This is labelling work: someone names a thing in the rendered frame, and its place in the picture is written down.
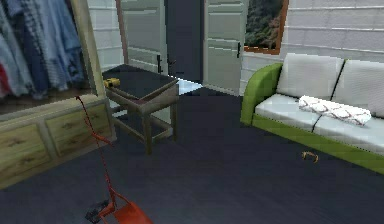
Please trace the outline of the wooden side table dark top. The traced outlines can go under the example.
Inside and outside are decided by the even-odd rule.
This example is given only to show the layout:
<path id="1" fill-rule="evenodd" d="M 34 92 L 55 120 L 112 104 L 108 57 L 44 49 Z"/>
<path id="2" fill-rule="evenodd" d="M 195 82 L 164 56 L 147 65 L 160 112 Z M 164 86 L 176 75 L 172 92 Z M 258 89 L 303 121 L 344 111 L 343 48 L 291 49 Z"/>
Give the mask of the wooden side table dark top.
<path id="1" fill-rule="evenodd" d="M 135 130 L 119 118 L 113 122 L 145 146 L 148 155 L 152 145 L 161 139 L 177 140 L 177 103 L 179 85 L 176 78 L 147 71 L 127 64 L 119 65 L 102 73 L 103 80 L 117 78 L 118 86 L 106 86 L 107 97 L 118 104 L 114 113 L 126 110 L 137 114 L 142 121 L 143 132 Z"/>

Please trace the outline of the white panelled room door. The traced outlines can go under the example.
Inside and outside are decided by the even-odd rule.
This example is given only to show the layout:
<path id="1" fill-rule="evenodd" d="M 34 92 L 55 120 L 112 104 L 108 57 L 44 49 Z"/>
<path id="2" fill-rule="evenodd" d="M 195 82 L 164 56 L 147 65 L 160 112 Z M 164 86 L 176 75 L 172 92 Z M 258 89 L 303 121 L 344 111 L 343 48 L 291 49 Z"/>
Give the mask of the white panelled room door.
<path id="1" fill-rule="evenodd" d="M 205 0 L 203 85 L 238 96 L 248 0 Z M 236 57 L 241 42 L 240 58 Z"/>
<path id="2" fill-rule="evenodd" d="M 162 75 L 168 74 L 164 0 L 119 0 L 126 41 L 127 64 Z"/>

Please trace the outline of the green sofa with white cushions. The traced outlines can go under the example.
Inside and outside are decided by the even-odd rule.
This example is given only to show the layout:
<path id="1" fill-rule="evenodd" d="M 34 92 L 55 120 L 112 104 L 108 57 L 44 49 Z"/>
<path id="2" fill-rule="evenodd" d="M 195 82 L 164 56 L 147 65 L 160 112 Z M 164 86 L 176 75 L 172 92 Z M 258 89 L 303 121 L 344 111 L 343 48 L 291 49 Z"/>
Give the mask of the green sofa with white cushions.
<path id="1" fill-rule="evenodd" d="M 311 96 L 367 109 L 358 126 L 303 111 Z M 240 121 L 384 175 L 384 63 L 289 53 L 248 80 Z"/>

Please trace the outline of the wood framed landscape picture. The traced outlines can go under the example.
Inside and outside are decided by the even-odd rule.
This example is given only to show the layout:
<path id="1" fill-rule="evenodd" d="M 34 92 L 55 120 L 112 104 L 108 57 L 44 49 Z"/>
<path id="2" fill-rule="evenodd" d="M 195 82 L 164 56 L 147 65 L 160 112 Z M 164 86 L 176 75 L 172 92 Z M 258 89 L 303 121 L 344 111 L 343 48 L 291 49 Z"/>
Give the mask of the wood framed landscape picture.
<path id="1" fill-rule="evenodd" d="M 244 50 L 278 55 L 289 0 L 248 0 Z"/>

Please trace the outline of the small orange curved object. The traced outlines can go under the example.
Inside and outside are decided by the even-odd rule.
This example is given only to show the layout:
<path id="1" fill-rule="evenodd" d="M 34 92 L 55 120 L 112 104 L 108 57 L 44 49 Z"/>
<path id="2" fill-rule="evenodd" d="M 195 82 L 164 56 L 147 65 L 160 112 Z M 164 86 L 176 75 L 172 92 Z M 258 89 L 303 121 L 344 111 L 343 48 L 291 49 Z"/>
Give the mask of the small orange curved object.
<path id="1" fill-rule="evenodd" d="M 313 152 L 310 151 L 304 151 L 301 153 L 302 159 L 305 160 L 306 158 L 311 158 L 313 163 L 317 163 L 319 160 L 319 156 Z"/>

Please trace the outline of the white patterned pillow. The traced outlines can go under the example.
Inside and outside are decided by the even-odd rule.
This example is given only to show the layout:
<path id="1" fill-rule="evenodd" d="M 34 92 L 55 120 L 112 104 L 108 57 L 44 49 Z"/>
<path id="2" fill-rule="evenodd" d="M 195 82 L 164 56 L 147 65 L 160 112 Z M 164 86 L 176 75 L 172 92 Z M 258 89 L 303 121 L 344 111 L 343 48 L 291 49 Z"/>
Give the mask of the white patterned pillow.
<path id="1" fill-rule="evenodd" d="M 358 126 L 364 126 L 372 118 L 371 112 L 367 109 L 306 95 L 298 99 L 298 107 L 303 111 L 317 113 Z"/>

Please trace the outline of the light wood wardrobe with drawers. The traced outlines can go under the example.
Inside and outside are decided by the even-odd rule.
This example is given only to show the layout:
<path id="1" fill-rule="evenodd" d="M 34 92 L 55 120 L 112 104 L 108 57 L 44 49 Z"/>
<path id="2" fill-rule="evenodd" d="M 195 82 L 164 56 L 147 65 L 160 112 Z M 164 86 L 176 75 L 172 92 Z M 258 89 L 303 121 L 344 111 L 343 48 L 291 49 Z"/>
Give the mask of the light wood wardrobe with drawers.
<path id="1" fill-rule="evenodd" d="M 96 147 L 76 96 L 85 104 L 95 131 L 107 139 L 115 136 L 87 0 L 70 0 L 70 5 L 82 46 L 85 84 L 66 91 L 52 89 L 42 100 L 11 95 L 0 99 L 0 189 Z"/>

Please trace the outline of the blue and white hanging clothes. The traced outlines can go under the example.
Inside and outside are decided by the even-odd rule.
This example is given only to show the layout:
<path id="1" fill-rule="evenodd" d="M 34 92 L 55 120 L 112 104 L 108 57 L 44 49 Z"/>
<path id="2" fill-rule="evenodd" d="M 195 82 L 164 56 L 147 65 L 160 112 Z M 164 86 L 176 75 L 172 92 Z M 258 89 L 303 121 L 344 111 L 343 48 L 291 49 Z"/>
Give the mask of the blue and white hanging clothes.
<path id="1" fill-rule="evenodd" d="M 70 0 L 0 0 L 0 99 L 85 84 Z"/>

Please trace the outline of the red long-handled dustpan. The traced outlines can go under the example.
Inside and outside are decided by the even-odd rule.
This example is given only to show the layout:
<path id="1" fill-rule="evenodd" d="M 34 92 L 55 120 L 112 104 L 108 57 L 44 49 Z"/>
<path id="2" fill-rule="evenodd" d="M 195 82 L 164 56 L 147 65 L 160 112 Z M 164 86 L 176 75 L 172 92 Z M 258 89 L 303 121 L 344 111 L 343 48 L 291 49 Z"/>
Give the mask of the red long-handled dustpan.
<path id="1" fill-rule="evenodd" d="M 90 129 L 91 137 L 96 141 L 97 146 L 100 146 L 101 142 L 106 143 L 111 148 L 113 144 L 106 137 L 98 134 L 92 126 L 90 116 L 85 108 L 85 104 L 79 96 L 76 99 L 80 101 L 85 113 L 84 122 Z M 107 217 L 112 215 L 118 224 L 153 224 L 150 218 L 144 213 L 144 211 L 133 201 L 129 201 L 122 194 L 118 193 L 112 186 L 111 179 L 108 173 L 107 165 L 103 155 L 103 150 L 99 147 L 100 156 L 103 162 L 105 171 L 105 180 L 107 183 L 107 189 L 109 198 L 102 202 L 96 203 L 85 215 L 85 219 L 92 224 L 98 224 L 100 221 L 103 224 L 109 224 Z"/>

